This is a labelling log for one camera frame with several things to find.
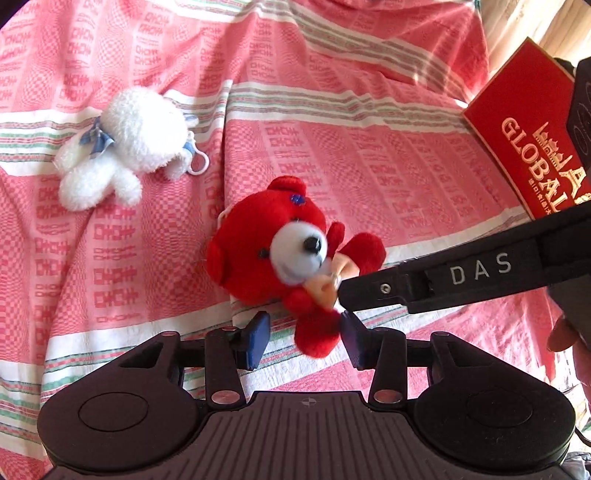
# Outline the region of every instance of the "bed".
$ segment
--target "bed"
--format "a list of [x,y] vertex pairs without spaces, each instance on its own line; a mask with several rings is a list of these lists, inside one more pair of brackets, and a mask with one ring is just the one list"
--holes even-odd
[[[379,235],[387,265],[527,221],[461,112],[488,78],[471,1],[31,0],[0,31],[0,473],[50,467],[35,429],[55,392],[163,330],[243,325],[272,336],[255,390],[369,390],[339,345],[311,360],[275,304],[249,309],[207,277],[218,214],[276,176],[304,179],[328,220]],[[69,213],[59,146],[130,85],[200,119],[211,165],[143,178],[135,208]],[[563,391],[568,354],[544,345],[558,309],[542,290],[429,314],[360,313],[426,339],[450,331]],[[203,371],[185,388],[202,397]],[[409,374],[410,395],[426,386]]]

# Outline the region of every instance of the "hand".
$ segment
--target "hand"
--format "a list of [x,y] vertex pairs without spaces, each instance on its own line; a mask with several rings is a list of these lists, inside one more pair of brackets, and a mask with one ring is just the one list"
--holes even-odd
[[573,347],[574,372],[583,385],[583,391],[588,401],[591,401],[591,351],[587,350],[579,333],[561,317],[548,337],[548,350],[563,352]]

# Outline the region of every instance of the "teddy bear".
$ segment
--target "teddy bear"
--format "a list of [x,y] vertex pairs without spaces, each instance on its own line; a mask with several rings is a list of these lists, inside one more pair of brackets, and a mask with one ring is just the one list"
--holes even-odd
[[[168,180],[185,172],[199,175],[209,159],[200,152],[190,127],[196,116],[185,116],[171,100],[145,87],[117,93],[87,131],[66,141],[54,159],[61,177],[59,201],[70,211],[96,206],[115,193],[122,206],[136,205],[142,195],[138,176],[164,167]],[[205,160],[191,169],[195,153]]]
[[281,176],[224,212],[207,246],[212,280],[245,305],[281,301],[295,317],[295,345],[326,357],[340,340],[339,282],[378,270],[386,252],[371,233],[339,249],[345,226],[327,222],[298,177]]

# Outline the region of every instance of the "screw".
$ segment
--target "screw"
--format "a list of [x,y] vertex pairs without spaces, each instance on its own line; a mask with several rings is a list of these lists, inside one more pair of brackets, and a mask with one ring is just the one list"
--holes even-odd
[[234,390],[220,390],[212,395],[212,401],[219,405],[232,405],[240,400],[240,394]]
[[374,400],[379,403],[394,404],[402,401],[404,396],[396,390],[378,390],[374,394]]

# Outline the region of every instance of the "red box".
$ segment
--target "red box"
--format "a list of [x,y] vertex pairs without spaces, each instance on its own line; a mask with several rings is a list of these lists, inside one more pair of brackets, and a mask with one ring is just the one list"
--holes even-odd
[[566,130],[574,79],[526,39],[464,110],[464,117],[533,219],[591,200]]

